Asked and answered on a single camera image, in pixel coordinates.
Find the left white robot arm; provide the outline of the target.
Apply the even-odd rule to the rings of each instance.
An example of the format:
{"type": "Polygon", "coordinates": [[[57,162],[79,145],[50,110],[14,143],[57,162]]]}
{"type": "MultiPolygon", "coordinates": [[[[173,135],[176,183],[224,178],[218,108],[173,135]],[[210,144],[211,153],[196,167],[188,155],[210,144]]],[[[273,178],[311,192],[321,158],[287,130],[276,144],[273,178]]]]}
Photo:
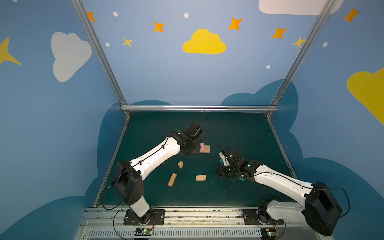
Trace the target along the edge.
{"type": "Polygon", "coordinates": [[[198,155],[198,137],[202,132],[200,127],[172,131],[158,146],[144,155],[131,161],[119,162],[111,187],[129,206],[138,224],[147,224],[152,216],[152,208],[144,197],[144,180],[163,162],[179,153],[185,156],[198,155]]]}

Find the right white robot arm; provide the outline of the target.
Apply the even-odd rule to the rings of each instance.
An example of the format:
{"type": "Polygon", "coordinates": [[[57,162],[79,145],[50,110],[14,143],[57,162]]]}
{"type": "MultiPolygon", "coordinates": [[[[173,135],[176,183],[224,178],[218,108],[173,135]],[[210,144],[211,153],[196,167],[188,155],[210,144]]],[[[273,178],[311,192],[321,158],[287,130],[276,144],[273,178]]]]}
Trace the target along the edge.
{"type": "Polygon", "coordinates": [[[243,214],[253,224],[275,224],[279,220],[307,224],[315,232],[331,236],[342,216],[342,207],[332,190],[322,182],[303,182],[279,173],[258,161],[247,162],[237,150],[222,150],[222,160],[217,175],[221,178],[241,178],[268,186],[288,197],[293,202],[265,200],[254,213],[243,214]]]}

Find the pink wood block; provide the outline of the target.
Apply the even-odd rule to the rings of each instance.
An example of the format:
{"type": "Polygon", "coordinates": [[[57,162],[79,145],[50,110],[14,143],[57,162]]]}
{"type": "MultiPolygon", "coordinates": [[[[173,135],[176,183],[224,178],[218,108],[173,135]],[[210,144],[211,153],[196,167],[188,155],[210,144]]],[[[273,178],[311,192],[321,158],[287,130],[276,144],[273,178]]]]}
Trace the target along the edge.
{"type": "Polygon", "coordinates": [[[204,143],[200,143],[200,152],[201,153],[205,152],[205,144],[204,143]]]}

